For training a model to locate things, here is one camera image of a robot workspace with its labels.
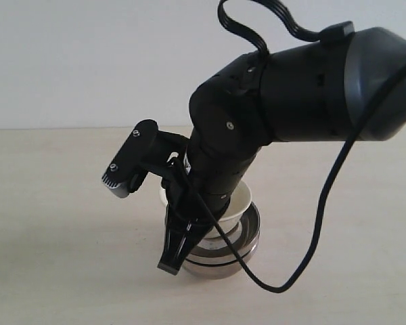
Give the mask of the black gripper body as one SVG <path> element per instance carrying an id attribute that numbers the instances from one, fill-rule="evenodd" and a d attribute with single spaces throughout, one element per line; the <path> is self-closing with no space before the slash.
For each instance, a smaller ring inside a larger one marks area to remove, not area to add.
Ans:
<path id="1" fill-rule="evenodd" d="M 203 204 L 218 221 L 233 204 L 232 196 L 256 158 L 257 148 L 215 142 L 213 148 L 199 135 L 179 136 L 175 142 L 180 163 L 173 163 L 175 181 L 166 181 L 166 229 L 212 230 Z"/>

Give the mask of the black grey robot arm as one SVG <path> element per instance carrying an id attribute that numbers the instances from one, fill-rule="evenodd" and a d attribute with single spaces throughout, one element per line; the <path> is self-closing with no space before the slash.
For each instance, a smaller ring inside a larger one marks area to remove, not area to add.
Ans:
<path id="1" fill-rule="evenodd" d="M 232 201 L 258 151 L 273 142 L 392 138 L 406 123 L 406 40 L 350 23 L 318 41 L 245 53 L 191 95 L 193 130 L 164 181 L 168 200 L 159 268 L 177 274 Z"/>

